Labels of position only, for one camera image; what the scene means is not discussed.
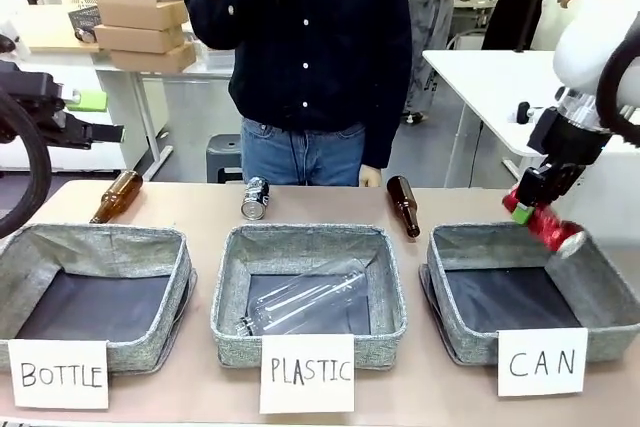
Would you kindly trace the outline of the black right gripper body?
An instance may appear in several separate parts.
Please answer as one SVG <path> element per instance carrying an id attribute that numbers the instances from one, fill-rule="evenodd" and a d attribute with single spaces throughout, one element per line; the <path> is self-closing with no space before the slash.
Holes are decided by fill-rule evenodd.
<path id="1" fill-rule="evenodd" d="M 586 130 L 556 118 L 541 140 L 544 163 L 583 165 L 585 170 L 595 163 L 611 137 L 610 133 Z"/>

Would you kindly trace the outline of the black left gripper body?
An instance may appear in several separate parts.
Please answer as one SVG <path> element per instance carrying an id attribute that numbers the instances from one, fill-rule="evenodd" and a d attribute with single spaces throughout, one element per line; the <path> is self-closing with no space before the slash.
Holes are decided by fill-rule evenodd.
<path id="1" fill-rule="evenodd" d="M 26 111 L 48 145 L 64 144 L 64 128 L 57 117 L 65 102 L 60 97 L 60 85 L 50 74 L 22 71 L 16 63 L 2 61 L 1 89 Z"/>

